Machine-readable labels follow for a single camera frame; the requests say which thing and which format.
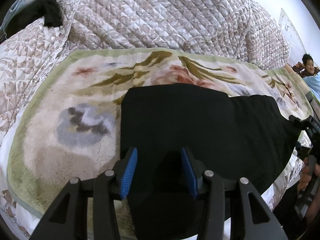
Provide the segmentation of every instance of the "light blue fabric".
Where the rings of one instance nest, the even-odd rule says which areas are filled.
[[[304,77],[303,80],[320,102],[320,75]]]
[[[8,26],[11,19],[18,14],[25,7],[25,0],[16,0],[14,4],[10,7],[7,14],[4,17],[2,25],[0,26],[0,32],[4,31]]]

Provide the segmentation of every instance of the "finger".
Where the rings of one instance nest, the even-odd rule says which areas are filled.
[[[297,187],[298,193],[300,192],[300,190],[305,189],[307,186],[308,182],[300,182]]]
[[[308,174],[308,173],[309,173],[309,170],[310,170],[309,166],[304,166],[304,167],[302,168],[302,170],[301,170],[301,173],[303,173],[303,174]]]
[[[314,169],[314,173],[320,177],[320,165],[316,164],[315,169]]]
[[[309,183],[311,180],[311,176],[308,174],[302,174],[300,177],[300,182],[306,182]]]

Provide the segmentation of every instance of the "black sleeve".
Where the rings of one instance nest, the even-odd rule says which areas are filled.
[[[289,240],[296,240],[307,229],[307,223],[305,219],[299,219],[294,206],[297,202],[298,193],[297,182],[294,186],[290,187],[284,193],[280,203],[276,206],[273,213],[283,226],[283,230],[287,234]]]

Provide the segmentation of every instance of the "metal screw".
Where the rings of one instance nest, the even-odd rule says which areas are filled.
[[[107,177],[111,177],[115,174],[115,172],[113,170],[107,170],[104,175],[106,175]]]
[[[243,177],[243,178],[240,179],[240,182],[241,182],[242,184],[248,184],[248,183],[249,183],[249,180],[248,180],[247,178]]]
[[[213,171],[210,171],[210,170],[206,170],[206,171],[204,172],[204,174],[205,174],[205,176],[207,176],[207,177],[212,177],[212,176],[214,175]]]
[[[77,178],[77,177],[73,177],[73,178],[70,179],[70,183],[71,184],[77,184],[78,181],[79,181],[79,178]]]

